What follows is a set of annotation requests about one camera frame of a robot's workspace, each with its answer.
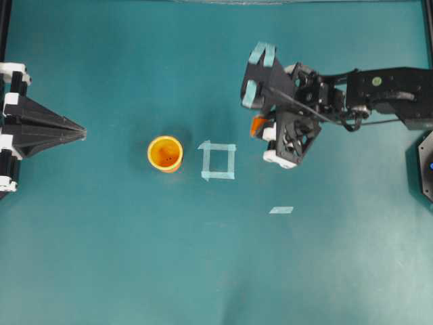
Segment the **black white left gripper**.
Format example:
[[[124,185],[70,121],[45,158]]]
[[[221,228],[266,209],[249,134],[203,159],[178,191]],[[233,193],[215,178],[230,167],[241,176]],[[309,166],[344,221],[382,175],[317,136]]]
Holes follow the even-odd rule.
[[[1,63],[1,199],[18,189],[23,158],[87,136],[84,127],[26,97],[31,83],[24,64]]]

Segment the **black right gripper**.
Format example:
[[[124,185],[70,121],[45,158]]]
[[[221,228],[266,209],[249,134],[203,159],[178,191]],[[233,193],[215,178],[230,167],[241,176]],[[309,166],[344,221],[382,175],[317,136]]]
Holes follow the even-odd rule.
[[[297,167],[321,132],[322,123],[346,126],[346,94],[337,88],[346,75],[324,75],[297,62],[283,67],[276,46],[258,42],[242,82],[241,105],[267,119],[263,160],[284,169]]]

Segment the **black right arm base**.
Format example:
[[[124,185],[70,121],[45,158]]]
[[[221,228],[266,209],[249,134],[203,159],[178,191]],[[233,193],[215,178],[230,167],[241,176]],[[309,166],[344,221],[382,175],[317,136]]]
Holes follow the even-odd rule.
[[[409,193],[432,209],[432,131],[422,133],[405,151]]]

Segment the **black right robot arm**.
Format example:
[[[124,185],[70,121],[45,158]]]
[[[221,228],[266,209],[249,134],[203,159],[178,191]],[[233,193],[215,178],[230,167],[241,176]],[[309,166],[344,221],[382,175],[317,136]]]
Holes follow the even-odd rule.
[[[297,62],[282,66],[274,45],[250,52],[240,89],[241,105],[257,110],[252,137],[267,143],[263,159],[297,167],[331,123],[348,132],[367,125],[373,111],[394,115],[409,130],[432,129],[432,71],[421,68],[320,74]]]

